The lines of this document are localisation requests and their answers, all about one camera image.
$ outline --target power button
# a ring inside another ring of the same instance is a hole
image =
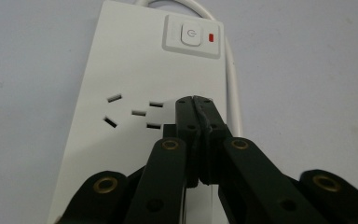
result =
[[[182,25],[182,43],[196,47],[201,44],[201,28],[193,22],[184,22]]]

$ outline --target socket slot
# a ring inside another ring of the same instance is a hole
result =
[[[162,108],[162,107],[164,106],[164,103],[150,102],[149,105],[150,105],[150,106],[153,106],[153,107]]]
[[[117,100],[120,100],[120,99],[122,99],[123,97],[121,96],[121,94],[118,94],[118,95],[114,95],[114,96],[112,96],[112,97],[109,97],[109,98],[107,98],[106,100],[107,100],[107,103],[112,103],[112,102],[114,102],[114,101],[117,101]]]
[[[145,112],[145,111],[132,110],[131,114],[132,114],[132,115],[135,115],[135,116],[146,117],[146,112]]]
[[[146,123],[146,128],[148,128],[148,129],[161,129],[161,124]]]
[[[110,124],[110,126],[112,126],[113,128],[116,128],[116,127],[117,127],[117,124],[116,124],[114,121],[112,121],[110,118],[105,117],[103,120],[104,120],[106,123]]]

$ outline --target extension socket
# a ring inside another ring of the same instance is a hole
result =
[[[103,3],[48,224],[90,176],[144,166],[179,98],[211,98],[226,121],[224,39],[221,22]],[[188,189],[187,223],[227,221],[216,197],[216,187]]]

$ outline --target power cord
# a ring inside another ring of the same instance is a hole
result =
[[[160,0],[137,0],[134,5],[141,7],[148,7],[150,3]],[[180,3],[199,14],[202,18],[216,21],[216,18],[209,12],[208,9],[203,7],[200,3],[193,0],[173,0]],[[235,69],[234,56],[231,46],[225,38],[226,45],[226,76],[227,76],[227,88],[228,88],[228,114],[230,120],[228,126],[234,136],[243,137],[242,128],[242,116],[241,116],[241,104],[238,89],[237,71]]]

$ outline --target red indicator light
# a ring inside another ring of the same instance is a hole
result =
[[[209,42],[213,42],[213,34],[209,34]]]

